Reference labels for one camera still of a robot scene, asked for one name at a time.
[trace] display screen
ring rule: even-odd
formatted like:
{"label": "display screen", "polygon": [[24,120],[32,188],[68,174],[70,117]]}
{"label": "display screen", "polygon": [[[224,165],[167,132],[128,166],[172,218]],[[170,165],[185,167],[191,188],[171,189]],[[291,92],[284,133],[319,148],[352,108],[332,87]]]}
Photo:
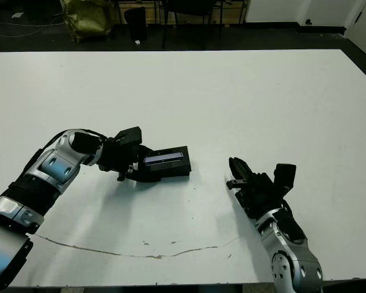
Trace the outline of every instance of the display screen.
{"label": "display screen", "polygon": [[183,153],[160,154],[158,156],[146,157],[145,165],[162,164],[166,162],[174,162],[183,159]]}

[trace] cable on floor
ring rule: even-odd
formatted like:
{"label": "cable on floor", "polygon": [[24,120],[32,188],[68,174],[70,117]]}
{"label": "cable on floor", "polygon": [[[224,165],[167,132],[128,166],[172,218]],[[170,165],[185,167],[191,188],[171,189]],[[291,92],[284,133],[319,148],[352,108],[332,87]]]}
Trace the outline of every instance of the cable on floor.
{"label": "cable on floor", "polygon": [[64,23],[54,23],[54,24],[17,24],[17,23],[2,23],[0,22],[0,24],[9,24],[11,26],[30,26],[30,27],[45,27],[45,26],[60,26],[61,24],[64,24]]}
{"label": "cable on floor", "polygon": [[46,25],[42,26],[42,28],[38,29],[37,31],[31,32],[30,34],[24,34],[24,35],[0,35],[0,37],[2,37],[2,38],[20,38],[20,37],[27,37],[27,36],[30,36],[30,35],[37,34],[38,32],[41,32],[46,27],[49,27],[49,26],[60,26],[60,25],[64,24],[64,23],[56,23],[56,24],[54,24],[54,22],[57,19],[59,19],[59,17],[57,17],[54,20],[52,20],[52,22],[50,22],[49,24],[46,24]]}

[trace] crack on table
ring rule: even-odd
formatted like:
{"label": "crack on table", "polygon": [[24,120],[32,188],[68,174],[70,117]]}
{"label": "crack on table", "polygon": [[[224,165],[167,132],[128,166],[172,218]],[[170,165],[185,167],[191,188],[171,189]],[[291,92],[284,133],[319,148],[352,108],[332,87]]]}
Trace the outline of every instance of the crack on table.
{"label": "crack on table", "polygon": [[97,249],[91,249],[91,248],[85,248],[85,247],[79,247],[76,245],[68,245],[65,243],[61,243],[55,240],[52,240],[50,238],[41,236],[39,234],[34,234],[35,236],[42,238],[48,242],[63,246],[63,247],[68,247],[68,248],[74,248],[74,249],[78,249],[78,250],[85,250],[85,251],[90,251],[90,252],[96,252],[96,253],[102,253],[105,255],[113,255],[113,256],[124,256],[127,258],[154,258],[154,259],[163,259],[163,258],[174,258],[175,256],[179,256],[179,255],[183,255],[185,253],[190,253],[190,252],[194,252],[194,251],[199,251],[199,250],[206,250],[206,249],[214,249],[214,248],[222,248],[225,247],[226,245],[232,243],[233,241],[237,240],[238,238],[240,238],[239,236],[236,238],[233,238],[232,240],[226,242],[224,245],[220,245],[220,246],[206,246],[206,247],[202,247],[202,248],[193,248],[193,249],[189,249],[189,250],[185,250],[179,253],[176,253],[174,255],[124,255],[122,253],[114,253],[114,252],[110,252],[110,251],[104,251],[104,250],[97,250]]}

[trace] black trash can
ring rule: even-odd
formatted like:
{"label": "black trash can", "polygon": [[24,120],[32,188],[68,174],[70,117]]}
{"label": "black trash can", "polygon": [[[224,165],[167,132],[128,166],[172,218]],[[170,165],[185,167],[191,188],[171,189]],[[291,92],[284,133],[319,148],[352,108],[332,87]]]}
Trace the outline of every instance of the black trash can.
{"label": "black trash can", "polygon": [[133,8],[125,11],[124,19],[128,24],[131,39],[143,41],[147,38],[145,7]]}

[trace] wall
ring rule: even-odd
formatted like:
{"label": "wall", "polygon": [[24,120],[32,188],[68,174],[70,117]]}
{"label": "wall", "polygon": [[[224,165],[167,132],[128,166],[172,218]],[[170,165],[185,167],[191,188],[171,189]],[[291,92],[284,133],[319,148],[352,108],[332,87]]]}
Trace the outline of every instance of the wall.
{"label": "wall", "polygon": [[297,21],[305,26],[345,26],[359,13],[364,0],[250,0],[248,23]]}
{"label": "wall", "polygon": [[344,26],[356,0],[311,0],[305,15],[299,16],[299,24],[310,19],[313,26]]}
{"label": "wall", "polygon": [[299,8],[304,0],[251,0],[247,23],[296,21]]}

